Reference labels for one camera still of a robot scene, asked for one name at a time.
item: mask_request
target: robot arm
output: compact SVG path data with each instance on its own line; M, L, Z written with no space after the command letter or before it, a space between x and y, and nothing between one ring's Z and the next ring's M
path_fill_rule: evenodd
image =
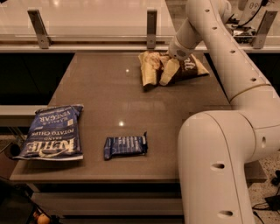
M170 43L184 60L204 40L232 111L191 116L178 137L185 223L255 223L244 164L280 148L280 100L225 28L226 0L188 0L188 18Z

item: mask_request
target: metal bar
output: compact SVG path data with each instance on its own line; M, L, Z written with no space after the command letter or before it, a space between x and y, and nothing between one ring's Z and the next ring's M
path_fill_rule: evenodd
M264 46L265 39L269 33L270 27L277 15L276 10L266 10L262 18L262 22L259 25L257 34L252 40L252 46L255 49L261 49Z
M28 10L28 15L34 31L36 32L39 47L42 49L48 49L51 40L47 37L46 29L39 10Z
M157 34L157 10L147 11L147 48L155 49Z

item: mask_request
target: blue chip bag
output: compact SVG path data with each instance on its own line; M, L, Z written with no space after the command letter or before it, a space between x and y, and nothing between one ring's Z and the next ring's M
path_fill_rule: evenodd
M43 108L36 111L17 159L83 159L78 117L82 105Z
M143 136L107 137L104 145L104 159L144 155L147 150L147 132Z

